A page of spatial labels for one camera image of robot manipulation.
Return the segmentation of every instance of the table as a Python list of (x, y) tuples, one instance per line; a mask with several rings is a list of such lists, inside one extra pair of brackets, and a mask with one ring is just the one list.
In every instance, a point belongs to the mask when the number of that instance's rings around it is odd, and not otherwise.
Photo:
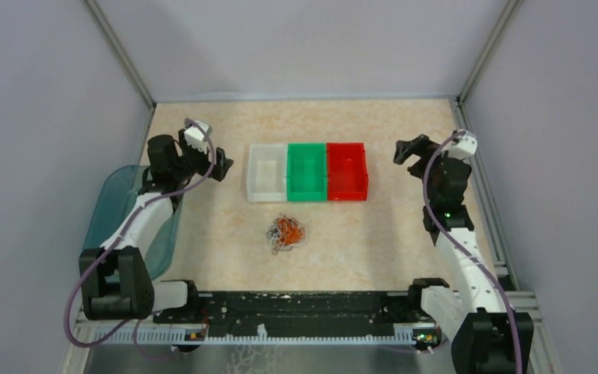
[[(422, 186), (392, 162), (395, 142), (424, 133), (440, 143), (455, 128), (447, 100), (249, 101), (159, 104), (149, 135), (177, 136), (184, 118), (213, 127), (234, 166), (183, 198), (173, 262), (162, 280), (191, 279), (209, 291), (405, 291), (417, 277), (443, 277), (446, 263), (423, 229)], [(363, 142), (368, 201), (248, 203), (253, 143)], [(142, 164), (147, 164), (144, 152)], [(471, 185), (465, 204), (486, 263), (491, 256)], [(272, 255), (264, 234), (285, 213), (308, 243)]]

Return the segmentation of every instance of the gray wall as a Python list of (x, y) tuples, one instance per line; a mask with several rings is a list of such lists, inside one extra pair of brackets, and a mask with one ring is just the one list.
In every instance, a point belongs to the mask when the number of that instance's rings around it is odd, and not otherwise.
[(466, 107), (564, 372), (598, 372), (598, 1), (526, 1)]
[(99, 0), (157, 101), (458, 94), (507, 0)]
[(0, 1), (0, 373), (60, 371), (90, 215), (145, 125), (79, 0)]

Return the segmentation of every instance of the white bin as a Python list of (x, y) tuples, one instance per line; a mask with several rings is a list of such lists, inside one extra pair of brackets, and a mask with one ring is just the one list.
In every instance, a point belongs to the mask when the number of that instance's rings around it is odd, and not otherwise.
[(248, 149), (248, 201), (287, 201), (287, 144), (252, 144)]

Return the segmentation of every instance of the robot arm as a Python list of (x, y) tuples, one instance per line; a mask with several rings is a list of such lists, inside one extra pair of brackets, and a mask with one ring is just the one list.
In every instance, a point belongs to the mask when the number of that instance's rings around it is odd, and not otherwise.
[[(132, 212), (100, 248), (86, 249), (79, 258), (79, 270), (84, 273), (106, 249), (114, 247), (81, 288), (83, 311), (88, 319), (144, 319), (153, 311), (174, 308), (196, 309), (198, 313), (197, 305), (192, 303), (197, 292), (191, 281), (153, 283), (143, 259), (161, 226), (178, 208), (181, 191), (188, 181), (209, 170), (206, 137), (210, 132), (207, 124), (187, 120), (178, 134), (182, 155), (178, 155), (172, 136), (155, 136), (148, 141), (150, 167), (143, 173), (142, 188)], [(215, 165), (209, 177), (220, 182), (233, 161), (220, 148), (214, 154)], [(109, 276), (115, 273), (118, 280), (110, 281)]]
[[(398, 141), (394, 162), (402, 164), (411, 155), (419, 160), (408, 167), (409, 173), (423, 178), (427, 163), (439, 145), (425, 135), (411, 141)], [(452, 342), (452, 360), (458, 374), (514, 373), (512, 339), (508, 315), (501, 291), (480, 268), (484, 262), (476, 233), (466, 206), (463, 205), (471, 166), (466, 162), (477, 149), (477, 140), (467, 132), (444, 147), (427, 176), (427, 200), (438, 222), (448, 234), (462, 244), (465, 255), (447, 238), (423, 208), (424, 226), (434, 245), (455, 274), (457, 298), (441, 279), (419, 279), (410, 287), (410, 302), (432, 316)], [(533, 322), (527, 313), (514, 313), (526, 372)]]

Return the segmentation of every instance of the tangled rubber bands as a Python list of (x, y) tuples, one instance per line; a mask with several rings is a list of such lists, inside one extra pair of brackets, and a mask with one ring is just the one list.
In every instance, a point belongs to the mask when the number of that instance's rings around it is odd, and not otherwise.
[(279, 214), (274, 224), (266, 233), (267, 240), (272, 247), (272, 254), (280, 251), (291, 251), (306, 242), (306, 229), (302, 223), (285, 214)]

